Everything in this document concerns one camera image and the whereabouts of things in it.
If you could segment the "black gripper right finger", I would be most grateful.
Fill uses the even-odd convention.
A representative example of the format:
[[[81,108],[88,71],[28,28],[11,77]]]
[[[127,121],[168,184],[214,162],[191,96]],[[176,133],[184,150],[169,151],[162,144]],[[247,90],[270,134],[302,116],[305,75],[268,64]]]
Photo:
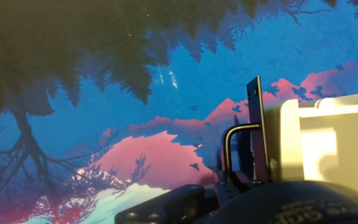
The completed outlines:
[[[254,187],[254,181],[248,179],[242,171],[234,171],[228,176],[220,170],[215,173],[214,179],[216,181],[214,191],[220,207]]]

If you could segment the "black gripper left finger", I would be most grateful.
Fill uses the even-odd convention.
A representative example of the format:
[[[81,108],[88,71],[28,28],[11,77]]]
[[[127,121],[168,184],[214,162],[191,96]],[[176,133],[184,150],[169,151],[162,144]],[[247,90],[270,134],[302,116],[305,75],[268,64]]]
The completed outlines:
[[[123,210],[114,217],[115,224],[191,223],[202,216],[204,187],[183,185],[146,202]]]

